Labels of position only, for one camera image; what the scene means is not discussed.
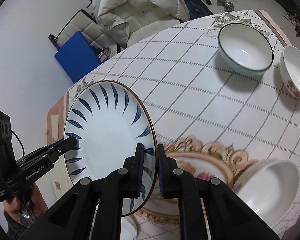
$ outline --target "white bowl with black rim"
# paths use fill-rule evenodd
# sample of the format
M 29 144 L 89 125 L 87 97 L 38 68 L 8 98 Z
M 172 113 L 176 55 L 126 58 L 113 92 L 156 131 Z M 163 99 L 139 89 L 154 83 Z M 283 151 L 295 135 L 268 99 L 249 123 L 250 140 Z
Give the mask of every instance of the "white bowl with black rim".
M 260 76 L 273 62 L 272 47 L 258 30 L 240 23 L 221 28 L 218 35 L 219 51 L 234 71 L 247 76 Z

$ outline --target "plate rim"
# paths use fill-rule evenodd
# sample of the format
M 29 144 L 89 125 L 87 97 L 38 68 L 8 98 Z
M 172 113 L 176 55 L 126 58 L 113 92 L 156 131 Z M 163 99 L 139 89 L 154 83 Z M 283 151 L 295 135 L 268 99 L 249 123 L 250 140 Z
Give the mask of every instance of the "plate rim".
M 129 88 L 128 86 L 126 86 L 125 84 L 119 82 L 119 81 L 116 81 L 116 80 L 110 80 L 110 79 L 106 79 L 106 80 L 99 80 L 99 81 L 96 81 L 96 82 L 93 82 L 91 85 L 87 86 L 84 90 L 82 90 L 80 92 L 79 95 L 77 95 L 77 97 L 74 99 L 72 105 L 68 108 L 68 113 L 67 113 L 67 117 L 66 117 L 66 120 L 65 120 L 65 127 L 63 129 L 63 137 L 65 136 L 65 131 L 66 131 L 66 122 L 68 120 L 68 116 L 69 116 L 69 113 L 70 113 L 70 109 L 72 108 L 72 106 L 74 105 L 74 103 L 76 102 L 77 98 L 79 98 L 79 96 L 86 90 L 88 89 L 89 87 L 93 86 L 94 84 L 97 84 L 97 83 L 103 83 L 103 82 L 112 82 L 112 83 L 116 83 L 122 87 L 124 87 L 126 90 L 128 90 L 134 97 L 135 99 L 138 101 L 138 103 L 140 104 L 141 108 L 143 109 L 146 117 L 147 117 L 147 120 L 149 122 L 149 126 L 150 126 L 150 130 L 151 130 L 151 133 L 152 133 L 152 137 L 153 137 L 153 140 L 154 140 L 154 157 L 155 157 L 155 167 L 154 167 L 154 176 L 153 176 L 153 179 L 152 179 L 152 185 L 151 185 L 151 188 L 150 188 L 150 191 L 148 193 L 148 196 L 145 198 L 145 200 L 142 202 L 142 204 L 136 208 L 135 210 L 131 211 L 130 213 L 127 213 L 126 215 L 121 215 L 121 217 L 127 217 L 127 216 L 130 216 L 136 212 L 138 212 L 146 203 L 147 201 L 149 200 L 153 190 L 154 190 L 154 186 L 155 186 L 155 182 L 157 180 L 157 174 L 158 174 L 158 144 L 157 144 L 157 138 L 156 138 L 156 135 L 155 135 L 155 131 L 154 131 L 154 127 L 153 127 L 153 124 L 152 124 L 152 121 L 151 121 L 151 118 L 150 118 L 150 115 L 145 107 L 145 105 L 142 103 L 142 101 L 140 100 L 140 98 L 135 94 L 135 92 L 132 91 L 131 88 Z

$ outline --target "table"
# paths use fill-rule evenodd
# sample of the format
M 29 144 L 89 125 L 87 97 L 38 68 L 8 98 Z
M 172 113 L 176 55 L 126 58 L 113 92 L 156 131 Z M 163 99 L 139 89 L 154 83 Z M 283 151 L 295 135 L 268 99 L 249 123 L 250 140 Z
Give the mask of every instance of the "table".
M 216 38 L 222 24 L 230 21 L 250 24 L 268 38 L 274 62 L 263 76 L 235 73 L 220 57 Z M 80 91 L 93 82 L 109 79 L 129 86 L 143 101 L 159 143 L 173 144 L 177 139 L 186 141 L 184 138 L 195 136 L 202 145 L 220 142 L 226 154 L 238 150 L 246 163 L 253 159 L 289 159 L 300 173 L 300 101 L 289 94 L 279 73 L 281 51 L 289 44 L 264 11 L 217 14 L 161 31 L 112 57 L 70 88 L 48 113 L 48 143 L 63 137 L 68 108 Z M 56 115 L 57 127 L 52 118 Z M 58 165 L 64 165 L 64 160 L 60 161 Z M 58 169 L 52 172 L 60 197 L 67 190 L 64 185 L 71 182 Z M 179 229 L 173 219 L 147 210 L 134 217 L 138 239 L 178 239 Z M 298 218 L 300 184 L 293 205 L 274 231 L 285 231 Z

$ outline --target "black cable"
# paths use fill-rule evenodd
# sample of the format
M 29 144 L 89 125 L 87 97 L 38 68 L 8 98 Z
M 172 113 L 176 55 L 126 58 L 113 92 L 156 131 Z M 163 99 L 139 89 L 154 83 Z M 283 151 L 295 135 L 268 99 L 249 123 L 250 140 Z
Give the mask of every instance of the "black cable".
M 23 145 L 22 145 L 22 142 L 20 141 L 18 135 L 16 135 L 16 133 L 15 133 L 13 130 L 11 130 L 11 132 L 14 134 L 14 136 L 15 136 L 15 137 L 17 138 L 17 140 L 19 141 L 19 143 L 20 143 L 20 145 L 21 145 L 21 148 L 22 148 L 22 157 L 24 157 L 24 156 L 25 156 L 25 149 L 24 149 L 24 147 L 23 147 Z

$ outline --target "tiled floor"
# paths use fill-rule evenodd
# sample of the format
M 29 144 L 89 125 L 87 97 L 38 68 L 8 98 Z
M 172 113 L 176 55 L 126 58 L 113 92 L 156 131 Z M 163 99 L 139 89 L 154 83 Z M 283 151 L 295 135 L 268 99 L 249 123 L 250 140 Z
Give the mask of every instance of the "tiled floor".
M 208 8 L 213 14 L 224 12 L 223 6 L 217 5 L 217 0 L 210 0 L 212 5 Z M 274 22 L 282 29 L 290 40 L 291 44 L 300 50 L 300 38 L 296 37 L 296 32 L 291 21 L 285 19 L 285 9 L 275 0 L 227 0 L 234 4 L 234 10 L 265 10 L 274 20 Z

